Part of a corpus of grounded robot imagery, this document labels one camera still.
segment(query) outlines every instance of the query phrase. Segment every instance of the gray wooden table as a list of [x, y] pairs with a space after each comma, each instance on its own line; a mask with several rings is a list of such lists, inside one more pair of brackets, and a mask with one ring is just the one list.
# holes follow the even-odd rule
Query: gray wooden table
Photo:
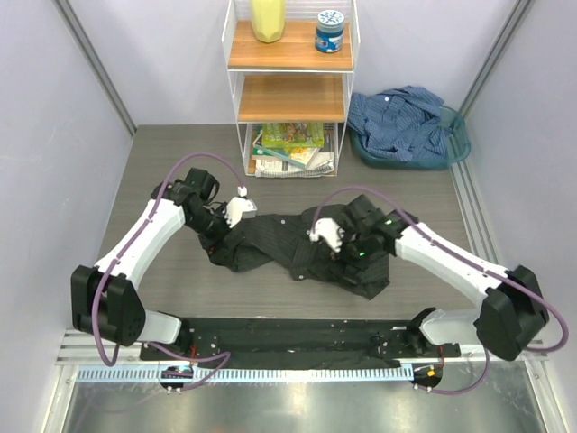
[[[242, 171], [232, 125], [142, 126], [132, 152], [101, 254], [109, 251], [144, 210], [152, 189], [170, 167], [189, 152], [209, 151]], [[192, 161], [221, 182], [219, 197], [235, 195], [228, 169], [207, 158]], [[187, 169], [179, 173], [181, 178]], [[246, 178], [259, 213], [300, 213], [318, 205], [335, 189], [364, 184], [397, 200], [405, 209], [451, 242], [468, 248], [463, 219], [448, 171], [374, 170], [362, 165], [345, 142], [338, 176], [311, 180]], [[347, 203], [357, 194], [343, 194]], [[419, 267], [391, 258], [391, 284], [375, 299], [361, 297], [318, 281], [291, 280], [276, 263], [247, 273], [212, 265], [191, 230], [174, 235], [147, 271], [139, 289], [147, 309], [179, 316], [251, 318], [411, 318], [425, 307], [462, 309], [469, 301], [457, 290]]]

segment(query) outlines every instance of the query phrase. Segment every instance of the black cloth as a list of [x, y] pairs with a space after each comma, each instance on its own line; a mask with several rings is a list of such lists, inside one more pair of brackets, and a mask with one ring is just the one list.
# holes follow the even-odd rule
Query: black cloth
[[[322, 218], [331, 217], [340, 226], [344, 205], [323, 207]], [[316, 207], [300, 215], [261, 215], [242, 220], [218, 244], [201, 237], [210, 261], [233, 272], [247, 272], [268, 262], [286, 268], [295, 281], [312, 279], [338, 285], [356, 295], [372, 299], [389, 285], [389, 255], [376, 253], [363, 258], [363, 266], [345, 263], [323, 242], [308, 238]]]

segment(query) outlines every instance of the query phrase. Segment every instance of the stack of magazines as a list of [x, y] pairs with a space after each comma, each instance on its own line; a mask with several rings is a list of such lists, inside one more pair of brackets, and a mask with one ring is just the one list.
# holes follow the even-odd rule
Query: stack of magazines
[[253, 124], [254, 174], [269, 178], [318, 177], [334, 171], [334, 124]]

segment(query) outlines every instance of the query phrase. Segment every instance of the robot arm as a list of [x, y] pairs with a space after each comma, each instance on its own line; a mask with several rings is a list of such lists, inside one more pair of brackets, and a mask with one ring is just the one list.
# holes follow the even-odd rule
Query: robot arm
[[[142, 276], [165, 243], [183, 226], [195, 230], [207, 243], [216, 243], [242, 218], [254, 217], [256, 206], [239, 188], [216, 210], [208, 207], [219, 190], [216, 179], [205, 170], [191, 169], [184, 180], [169, 184], [151, 216], [160, 187], [151, 194], [144, 212], [124, 238], [92, 268], [79, 266], [72, 274], [72, 317], [74, 328], [92, 334], [91, 308], [96, 286], [113, 260], [122, 255], [106, 283], [98, 324], [103, 338], [129, 346], [136, 341], [156, 341], [188, 348], [188, 326], [180, 318], [145, 309], [136, 291]], [[126, 245], [133, 240], [130, 248]]]
[[[468, 345], [481, 341], [494, 355], [512, 361], [548, 322], [544, 307], [486, 273], [491, 270], [513, 279], [541, 296], [536, 277], [529, 269], [519, 266], [510, 271], [485, 262], [444, 240], [414, 217], [417, 228], [396, 212], [385, 216], [363, 195], [346, 207], [344, 215], [342, 227], [330, 218], [316, 221], [310, 239], [323, 238], [335, 253], [356, 266], [362, 266], [371, 253], [378, 251], [409, 260], [452, 285], [472, 302], [470, 310], [427, 309], [417, 315], [418, 330], [429, 344]], [[424, 238], [419, 231], [438, 243]], [[475, 271], [470, 264], [485, 272]]]

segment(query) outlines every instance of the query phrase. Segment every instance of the jar lid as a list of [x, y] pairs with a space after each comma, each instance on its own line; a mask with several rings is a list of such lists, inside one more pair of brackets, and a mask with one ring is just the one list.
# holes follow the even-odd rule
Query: jar lid
[[344, 15], [334, 10], [323, 11], [318, 15], [316, 27], [323, 32], [340, 32], [344, 28]]

